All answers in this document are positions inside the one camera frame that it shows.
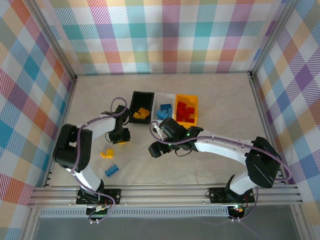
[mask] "white table surface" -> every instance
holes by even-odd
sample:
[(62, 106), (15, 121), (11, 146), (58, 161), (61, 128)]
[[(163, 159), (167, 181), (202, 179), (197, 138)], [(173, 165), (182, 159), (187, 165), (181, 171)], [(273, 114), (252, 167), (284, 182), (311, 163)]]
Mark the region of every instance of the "white table surface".
[[(67, 123), (81, 124), (109, 111), (115, 97), (125, 98), (130, 106), (133, 91), (197, 95), (198, 127), (244, 140), (265, 136), (245, 73), (80, 76)], [(185, 157), (171, 152), (152, 158), (148, 147), (154, 139), (148, 125), (129, 123), (125, 127), (131, 134), (126, 144), (108, 143), (104, 135), (92, 143), (89, 164), (106, 185), (226, 183), (231, 175), (245, 169), (232, 159), (206, 152), (192, 152)], [(110, 148), (114, 149), (114, 158), (102, 158), (100, 152)], [(119, 171), (107, 177), (105, 171), (113, 164)], [(55, 164), (50, 185), (77, 182)]]

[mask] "yellow bin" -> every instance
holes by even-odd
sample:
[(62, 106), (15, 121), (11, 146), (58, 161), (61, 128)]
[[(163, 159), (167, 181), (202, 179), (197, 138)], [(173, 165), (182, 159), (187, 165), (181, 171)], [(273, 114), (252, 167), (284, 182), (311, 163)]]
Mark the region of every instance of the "yellow bin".
[(196, 126), (198, 121), (198, 96), (183, 94), (175, 95), (174, 120), (177, 119), (178, 102), (185, 103), (187, 108), (194, 108), (194, 114), (190, 115), (190, 118), (194, 119), (194, 123), (178, 121), (178, 124), (184, 126), (186, 129), (190, 128), (191, 126)]

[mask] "plaid wall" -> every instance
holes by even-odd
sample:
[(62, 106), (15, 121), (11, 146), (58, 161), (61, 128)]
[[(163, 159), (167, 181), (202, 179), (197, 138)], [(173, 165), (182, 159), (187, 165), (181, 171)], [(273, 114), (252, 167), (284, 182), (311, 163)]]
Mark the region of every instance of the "plaid wall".
[(320, 0), (300, 0), (258, 73), (281, 156), (320, 239)]
[(285, 4), (285, 0), (37, 2), (79, 74), (247, 72)]
[(0, 0), (0, 239), (18, 237), (71, 80), (23, 0)]

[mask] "blue lego brick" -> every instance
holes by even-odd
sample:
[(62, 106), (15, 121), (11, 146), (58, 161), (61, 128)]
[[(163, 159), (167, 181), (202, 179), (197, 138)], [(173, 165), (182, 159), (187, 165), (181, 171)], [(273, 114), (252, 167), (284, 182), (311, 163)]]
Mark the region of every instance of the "blue lego brick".
[(118, 171), (119, 170), (119, 168), (118, 168), (118, 166), (117, 165), (113, 165), (112, 167), (110, 167), (107, 171), (105, 171), (104, 173), (105, 173), (105, 175), (107, 176), (107, 177), (110, 177), (112, 174), (114, 174), (116, 171)]
[(172, 108), (169, 108), (168, 117), (169, 117), (169, 118), (172, 118)]
[(160, 105), (161, 110), (170, 109), (170, 108), (172, 108), (171, 104), (161, 104)]
[(168, 113), (163, 112), (161, 110), (156, 111), (156, 116), (161, 120), (166, 119), (168, 117)]

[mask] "black bin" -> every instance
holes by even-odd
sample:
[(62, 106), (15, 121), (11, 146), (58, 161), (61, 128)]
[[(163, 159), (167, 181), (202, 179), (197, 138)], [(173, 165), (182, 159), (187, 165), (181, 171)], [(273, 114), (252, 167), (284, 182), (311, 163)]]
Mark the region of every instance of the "black bin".
[[(154, 103), (154, 92), (134, 91), (130, 104), (129, 123), (132, 124), (149, 124), (151, 122), (151, 110)], [(150, 111), (146, 119), (134, 118), (133, 115), (139, 111), (140, 108)]]

